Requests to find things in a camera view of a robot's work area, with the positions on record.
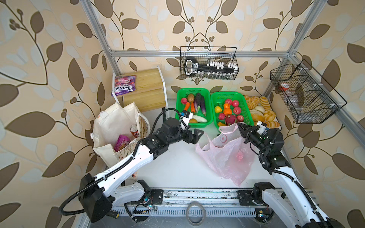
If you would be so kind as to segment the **pink plastic grocery bag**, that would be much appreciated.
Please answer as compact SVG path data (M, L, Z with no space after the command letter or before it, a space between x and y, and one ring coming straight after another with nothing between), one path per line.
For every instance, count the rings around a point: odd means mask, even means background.
M201 147L195 147L195 152L206 162L218 176L230 179L240 186L247 178L254 162L254 152L244 143L239 130L239 124L219 127L220 134Z

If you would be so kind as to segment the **magenta snack bag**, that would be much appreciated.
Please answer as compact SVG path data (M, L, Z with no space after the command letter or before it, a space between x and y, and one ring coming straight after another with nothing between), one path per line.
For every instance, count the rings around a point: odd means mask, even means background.
M119 135L118 140L116 142L116 145L114 146L114 149L116 152L124 149L130 144L131 140L126 135Z

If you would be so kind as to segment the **cream canvas tote bag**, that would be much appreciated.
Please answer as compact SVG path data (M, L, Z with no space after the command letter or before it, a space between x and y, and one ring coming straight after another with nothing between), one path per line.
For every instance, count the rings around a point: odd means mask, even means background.
M139 136L134 138L130 133L130 127L136 124ZM126 107L115 103L102 111L95 119L93 132L90 134L94 142L93 150L110 168L133 153L137 142L146 138L151 133L148 119L139 111L135 103ZM130 138L130 144L116 152L114 146L119 135Z

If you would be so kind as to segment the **red soda can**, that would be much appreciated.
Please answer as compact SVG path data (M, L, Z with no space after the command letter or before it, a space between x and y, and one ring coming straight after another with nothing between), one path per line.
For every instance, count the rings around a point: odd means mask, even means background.
M138 131L138 127L136 124L132 125L130 127L130 133L134 138L137 138L139 136L139 131Z

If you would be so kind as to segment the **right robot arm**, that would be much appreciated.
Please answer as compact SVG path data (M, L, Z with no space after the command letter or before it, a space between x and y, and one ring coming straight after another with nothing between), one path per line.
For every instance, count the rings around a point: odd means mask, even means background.
M252 190L252 201L267 204L288 228L342 228L343 225L330 218L310 197L299 182L290 163L284 157L283 135L280 129L270 129L265 123L255 126L238 123L245 144L255 146L259 162L280 185L289 201L286 202L269 182L259 182Z

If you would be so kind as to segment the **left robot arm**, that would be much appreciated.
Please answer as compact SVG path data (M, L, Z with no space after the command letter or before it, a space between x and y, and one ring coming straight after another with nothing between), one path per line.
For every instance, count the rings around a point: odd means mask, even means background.
M150 134L140 139L134 151L111 168L91 176L85 175L80 183L80 189L68 197L59 207L62 216L73 216L86 213L91 222L97 222L105 216L118 218L114 208L130 202L149 198L150 188L144 180L138 180L132 185L122 186L122 183L141 167L152 162L168 150L170 144L184 141L197 144L203 135L202 130L189 129L189 121L193 113L173 108L178 118L167 118L161 128L152 128Z

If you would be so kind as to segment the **brown potato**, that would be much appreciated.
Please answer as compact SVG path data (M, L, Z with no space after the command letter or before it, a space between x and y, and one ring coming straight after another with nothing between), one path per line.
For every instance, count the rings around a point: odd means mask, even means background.
M188 102L192 103L195 100L195 96L193 94L189 94L187 97Z

